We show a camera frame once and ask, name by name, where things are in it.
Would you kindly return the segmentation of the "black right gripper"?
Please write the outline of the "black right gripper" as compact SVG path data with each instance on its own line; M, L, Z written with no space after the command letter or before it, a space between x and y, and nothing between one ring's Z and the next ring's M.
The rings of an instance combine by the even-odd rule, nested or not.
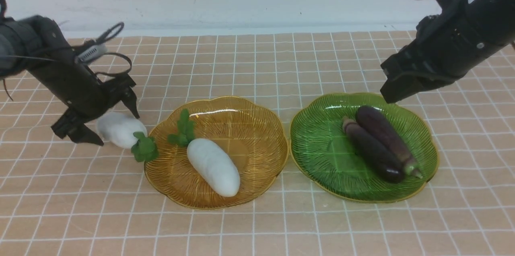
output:
M397 103L464 77L489 56L488 23L489 0L453 0L424 17L415 39L381 64L384 100Z

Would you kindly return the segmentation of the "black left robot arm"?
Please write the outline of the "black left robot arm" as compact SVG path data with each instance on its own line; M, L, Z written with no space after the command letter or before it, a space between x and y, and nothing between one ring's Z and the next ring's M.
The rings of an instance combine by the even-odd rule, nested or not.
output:
M97 120L119 102L134 117L140 117L133 91L136 82L129 76L129 70L102 72L110 77L103 82L98 78L99 72L89 68L98 58L111 55L105 43L123 30L123 22L96 39L72 46L53 19L35 15L15 21L6 17L6 10L7 3L1 0L1 80L28 71L67 106L51 126L57 137L103 146L101 137L87 123Z

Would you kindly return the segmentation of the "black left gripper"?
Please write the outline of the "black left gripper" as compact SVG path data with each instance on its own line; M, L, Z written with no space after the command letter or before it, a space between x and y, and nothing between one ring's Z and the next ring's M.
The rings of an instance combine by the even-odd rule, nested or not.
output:
M76 144L103 146L101 137L85 126L122 102L139 119L136 82L131 68L119 73L93 72L88 65L76 64L73 53L53 53L50 63L50 91L68 107L51 129L61 139Z

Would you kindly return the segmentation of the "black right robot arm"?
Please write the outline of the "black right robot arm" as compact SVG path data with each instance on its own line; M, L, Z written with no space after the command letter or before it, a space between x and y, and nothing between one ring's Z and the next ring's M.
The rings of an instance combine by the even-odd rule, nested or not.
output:
M447 87L508 45L514 45L515 0L436 0L414 40L383 63L381 94L396 103Z

